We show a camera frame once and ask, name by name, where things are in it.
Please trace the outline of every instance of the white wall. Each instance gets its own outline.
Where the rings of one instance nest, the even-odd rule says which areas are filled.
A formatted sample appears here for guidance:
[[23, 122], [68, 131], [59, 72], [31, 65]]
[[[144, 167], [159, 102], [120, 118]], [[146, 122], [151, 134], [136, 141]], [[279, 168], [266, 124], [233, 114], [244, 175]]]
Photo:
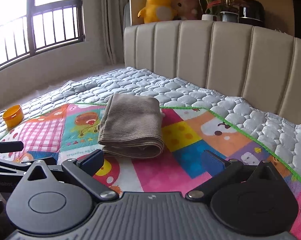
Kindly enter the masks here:
[[107, 64], [101, 0], [83, 0], [83, 10], [84, 42], [41, 53], [0, 71], [0, 107], [43, 85], [96, 71]]

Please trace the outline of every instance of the brown striped fabric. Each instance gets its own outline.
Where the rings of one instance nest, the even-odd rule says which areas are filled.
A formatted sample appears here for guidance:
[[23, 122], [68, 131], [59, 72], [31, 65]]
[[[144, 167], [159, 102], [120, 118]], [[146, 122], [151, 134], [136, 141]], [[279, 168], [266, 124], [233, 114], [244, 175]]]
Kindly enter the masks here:
[[100, 121], [105, 155], [153, 158], [162, 153], [162, 116], [153, 97], [113, 94]]

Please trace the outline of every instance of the pink plush toy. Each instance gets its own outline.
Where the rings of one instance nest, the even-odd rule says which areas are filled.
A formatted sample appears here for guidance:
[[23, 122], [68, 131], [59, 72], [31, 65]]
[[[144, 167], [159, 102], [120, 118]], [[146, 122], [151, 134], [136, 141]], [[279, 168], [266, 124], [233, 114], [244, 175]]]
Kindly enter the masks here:
[[172, 8], [181, 20], [197, 20], [197, 0], [172, 0]]

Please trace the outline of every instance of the yellow plush toy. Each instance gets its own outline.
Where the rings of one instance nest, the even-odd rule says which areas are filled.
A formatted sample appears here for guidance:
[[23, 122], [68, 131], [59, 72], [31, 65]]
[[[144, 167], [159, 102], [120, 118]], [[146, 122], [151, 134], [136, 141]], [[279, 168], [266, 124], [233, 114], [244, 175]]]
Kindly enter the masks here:
[[177, 11], [172, 9], [172, 0], [146, 0], [146, 6], [138, 13], [144, 18], [144, 23], [171, 21]]

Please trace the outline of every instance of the gray curtain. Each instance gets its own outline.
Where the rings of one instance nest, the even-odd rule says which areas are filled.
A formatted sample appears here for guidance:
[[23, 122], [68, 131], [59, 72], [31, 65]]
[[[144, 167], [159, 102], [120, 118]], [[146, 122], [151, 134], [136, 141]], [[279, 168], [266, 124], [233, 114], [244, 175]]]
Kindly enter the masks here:
[[124, 7], [129, 0], [101, 0], [105, 49], [110, 64], [124, 63]]

